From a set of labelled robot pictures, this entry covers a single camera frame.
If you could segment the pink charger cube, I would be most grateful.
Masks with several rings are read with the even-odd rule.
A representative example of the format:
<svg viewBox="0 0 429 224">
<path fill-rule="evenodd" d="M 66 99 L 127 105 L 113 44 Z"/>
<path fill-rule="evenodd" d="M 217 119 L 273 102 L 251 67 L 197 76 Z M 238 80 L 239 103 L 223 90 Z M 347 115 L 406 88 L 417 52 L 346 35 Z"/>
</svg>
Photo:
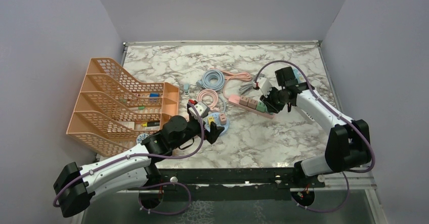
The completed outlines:
<svg viewBox="0 0 429 224">
<path fill-rule="evenodd" d="M 246 97 L 246 96 L 240 96 L 239 97 L 239 104 L 240 105 L 247 107 L 248 102 L 249 102 L 249 98 L 248 97 Z"/>
<path fill-rule="evenodd" d="M 219 122 L 221 125 L 226 125 L 227 124 L 227 117 L 224 113 L 220 113 L 219 114 Z"/>
</svg>

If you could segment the green charger cube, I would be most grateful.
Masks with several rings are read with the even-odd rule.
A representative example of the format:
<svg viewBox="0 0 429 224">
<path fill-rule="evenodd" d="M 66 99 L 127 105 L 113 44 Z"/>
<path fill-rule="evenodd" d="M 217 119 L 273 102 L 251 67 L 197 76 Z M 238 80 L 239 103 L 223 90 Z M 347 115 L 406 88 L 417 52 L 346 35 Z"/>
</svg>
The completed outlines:
<svg viewBox="0 0 429 224">
<path fill-rule="evenodd" d="M 259 102 L 256 110 L 259 111 L 259 112 L 265 113 L 264 105 L 265 104 L 263 102 Z"/>
</svg>

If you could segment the yellow charger cube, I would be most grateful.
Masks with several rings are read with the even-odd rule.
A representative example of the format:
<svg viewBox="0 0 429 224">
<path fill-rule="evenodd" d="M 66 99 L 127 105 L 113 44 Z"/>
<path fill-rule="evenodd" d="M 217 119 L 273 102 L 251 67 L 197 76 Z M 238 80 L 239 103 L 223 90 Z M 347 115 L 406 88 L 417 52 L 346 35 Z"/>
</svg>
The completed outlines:
<svg viewBox="0 0 429 224">
<path fill-rule="evenodd" d="M 215 118 L 213 116 L 207 117 L 207 124 L 211 126 L 212 124 L 216 124 Z"/>
</svg>

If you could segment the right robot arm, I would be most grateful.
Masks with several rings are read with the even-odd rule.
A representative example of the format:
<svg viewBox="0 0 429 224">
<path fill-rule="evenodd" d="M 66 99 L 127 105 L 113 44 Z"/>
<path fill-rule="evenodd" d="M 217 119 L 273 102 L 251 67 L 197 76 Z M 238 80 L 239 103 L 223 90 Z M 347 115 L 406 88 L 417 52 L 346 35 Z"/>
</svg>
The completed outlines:
<svg viewBox="0 0 429 224">
<path fill-rule="evenodd" d="M 275 71 L 278 86 L 257 76 L 253 87 L 262 92 L 260 100 L 269 113 L 278 114 L 283 109 L 296 107 L 307 113 L 328 134 L 325 152 L 296 162 L 292 181 L 304 187 L 312 176 L 348 171 L 372 161 L 369 126 L 364 120 L 353 120 L 343 115 L 324 100 L 307 81 L 299 82 L 288 66 Z"/>
</svg>

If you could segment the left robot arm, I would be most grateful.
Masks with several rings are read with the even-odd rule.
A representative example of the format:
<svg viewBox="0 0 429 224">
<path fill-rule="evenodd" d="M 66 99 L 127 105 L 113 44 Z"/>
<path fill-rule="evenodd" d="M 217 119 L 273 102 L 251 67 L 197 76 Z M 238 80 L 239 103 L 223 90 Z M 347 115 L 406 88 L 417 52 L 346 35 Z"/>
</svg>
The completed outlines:
<svg viewBox="0 0 429 224">
<path fill-rule="evenodd" d="M 63 217 L 71 217 L 109 194 L 139 186 L 156 187 L 160 175 L 157 162 L 174 159 L 172 151 L 196 136 L 213 144 L 225 130 L 215 122 L 210 129 L 204 125 L 204 120 L 177 115 L 125 152 L 83 166 L 67 164 L 54 182 L 53 206 L 61 209 Z"/>
</svg>

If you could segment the brown-pink charger cube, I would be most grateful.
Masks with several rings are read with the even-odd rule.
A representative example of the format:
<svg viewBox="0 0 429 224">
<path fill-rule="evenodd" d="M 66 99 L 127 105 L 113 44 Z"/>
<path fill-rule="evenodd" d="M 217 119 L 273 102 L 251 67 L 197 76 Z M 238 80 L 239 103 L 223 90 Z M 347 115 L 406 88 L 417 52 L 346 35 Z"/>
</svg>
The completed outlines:
<svg viewBox="0 0 429 224">
<path fill-rule="evenodd" d="M 251 109 L 256 109 L 257 108 L 257 106 L 258 106 L 258 100 L 255 100 L 255 99 L 249 99 L 249 102 L 248 102 L 248 108 L 251 108 Z"/>
</svg>

